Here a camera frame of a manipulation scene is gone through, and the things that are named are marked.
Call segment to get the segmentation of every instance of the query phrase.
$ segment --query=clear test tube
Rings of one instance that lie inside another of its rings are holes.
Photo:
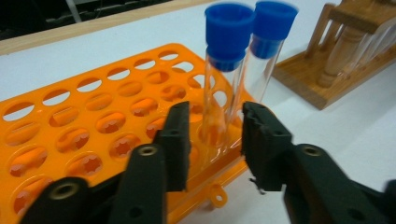
[[[396,42],[396,25],[392,25],[386,31],[384,38],[382,38],[381,43],[378,45],[374,56],[383,53],[384,51],[388,50],[393,44]]]
[[[350,74],[358,67],[358,62],[363,56],[364,52],[367,51],[373,40],[373,36],[365,34],[363,40],[359,43],[358,48],[353,53],[349,63],[347,63],[340,71],[338,76],[342,78],[350,78]]]
[[[213,5],[205,15],[207,49],[201,137],[216,149],[209,156],[213,161],[227,147],[227,126],[255,15],[252,8],[234,3]],[[216,81],[219,74],[227,79],[222,86]]]
[[[234,104],[233,119],[241,119],[237,115],[242,116],[238,111],[243,103],[244,91],[252,97],[249,100],[262,102],[277,57],[297,13],[296,7],[285,3],[262,1],[256,4],[253,36],[235,97],[237,103]]]
[[[388,30],[386,30],[383,33],[373,35],[373,40],[370,42],[369,47],[364,52],[364,54],[361,56],[361,59],[359,60],[358,67],[366,65],[368,62],[370,62],[374,58],[375,52],[377,51],[378,47],[380,46],[380,43],[382,42],[383,38],[386,36],[387,32],[388,32]]]

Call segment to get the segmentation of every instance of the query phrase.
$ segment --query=wooden rack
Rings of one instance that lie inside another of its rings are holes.
[[[278,63],[274,77],[323,109],[396,61],[395,36],[391,0],[327,4],[307,50]]]

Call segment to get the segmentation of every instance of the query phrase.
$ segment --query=white surface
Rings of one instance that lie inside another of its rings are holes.
[[[243,2],[251,6],[255,3]],[[289,2],[300,12],[280,60],[305,49],[326,1]],[[204,57],[207,6],[0,56],[0,100],[171,42]],[[294,134],[295,144],[325,148],[350,178],[382,190],[387,180],[396,178],[395,70],[396,64],[322,111],[274,79],[264,102]],[[203,205],[181,223],[288,223],[282,193],[261,196],[248,181],[250,177],[246,172],[226,188],[229,202],[224,208],[210,211]]]

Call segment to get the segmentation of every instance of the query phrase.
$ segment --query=orange test tube rack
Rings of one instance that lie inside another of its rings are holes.
[[[0,102],[0,223],[17,223],[54,180],[80,176],[95,186],[122,172],[131,148],[150,143],[183,101],[191,107],[191,166],[187,190],[167,193],[168,223],[206,200],[222,207],[223,186],[247,167],[239,147],[213,160],[215,150],[200,141],[204,73],[204,60],[168,44]],[[214,87],[231,91],[220,74]],[[231,125],[231,139],[240,136]]]

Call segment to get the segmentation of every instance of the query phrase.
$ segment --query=blue cap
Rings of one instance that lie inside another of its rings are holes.
[[[233,71],[245,57],[255,14],[250,7],[226,3],[206,9],[207,54],[213,66]]]
[[[254,38],[250,49],[256,57],[272,58],[288,37],[298,9],[285,3],[263,1],[256,4],[255,13]]]

